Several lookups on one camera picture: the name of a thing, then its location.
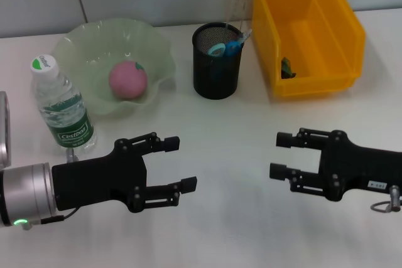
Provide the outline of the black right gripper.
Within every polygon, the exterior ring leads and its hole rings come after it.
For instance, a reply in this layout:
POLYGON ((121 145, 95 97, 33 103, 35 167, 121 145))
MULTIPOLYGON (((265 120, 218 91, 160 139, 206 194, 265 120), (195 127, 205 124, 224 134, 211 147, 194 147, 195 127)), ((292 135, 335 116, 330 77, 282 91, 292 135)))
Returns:
POLYGON ((269 177, 288 180, 293 193, 340 201, 349 190, 388 193, 391 186, 401 188, 401 153, 358 146, 344 131, 300 128, 294 136, 278 132, 276 146, 322 151, 318 173, 270 164, 269 177))

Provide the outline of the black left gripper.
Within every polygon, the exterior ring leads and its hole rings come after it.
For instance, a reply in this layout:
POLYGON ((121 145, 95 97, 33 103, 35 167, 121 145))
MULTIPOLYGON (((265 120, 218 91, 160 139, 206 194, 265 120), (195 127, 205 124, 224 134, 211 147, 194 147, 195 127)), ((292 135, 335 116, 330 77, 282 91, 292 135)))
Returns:
POLYGON ((178 206, 183 194, 193 193, 197 177, 167 185, 147 186, 142 156, 179 150, 178 136, 161 139, 151 132, 118 139, 106 156, 52 167, 57 209, 69 210, 109 200, 120 201, 130 212, 178 206))

